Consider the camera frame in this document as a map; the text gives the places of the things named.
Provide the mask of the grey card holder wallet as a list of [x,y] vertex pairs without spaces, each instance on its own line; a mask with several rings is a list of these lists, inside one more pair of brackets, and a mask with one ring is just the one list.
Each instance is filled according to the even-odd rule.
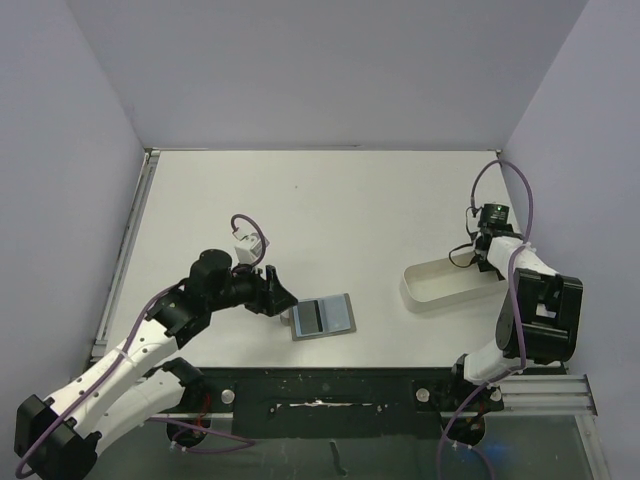
[[[308,300],[317,300],[319,302],[323,331],[316,335],[300,337],[295,327],[297,305]],[[280,314],[281,323],[290,328],[293,341],[350,334],[357,330],[351,298],[348,293],[305,299],[299,303]]]

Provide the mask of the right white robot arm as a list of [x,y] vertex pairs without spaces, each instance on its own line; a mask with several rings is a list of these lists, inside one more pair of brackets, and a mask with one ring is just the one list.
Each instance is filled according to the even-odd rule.
[[469,408],[491,387],[529,365],[566,362],[574,354],[583,283],[546,265],[524,236],[508,222],[509,208],[485,204],[472,240],[472,266],[507,282],[495,339],[464,354],[445,384],[448,402]]

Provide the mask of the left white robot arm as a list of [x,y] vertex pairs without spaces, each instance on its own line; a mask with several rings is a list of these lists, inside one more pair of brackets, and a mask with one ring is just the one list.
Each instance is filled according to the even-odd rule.
[[201,372],[176,357],[213,313],[244,306],[274,317],[297,298],[267,266],[232,266],[222,250],[202,252],[189,275],[156,294],[128,336],[68,385],[17,410],[15,475],[83,479],[116,440],[175,406],[190,411],[204,395]]

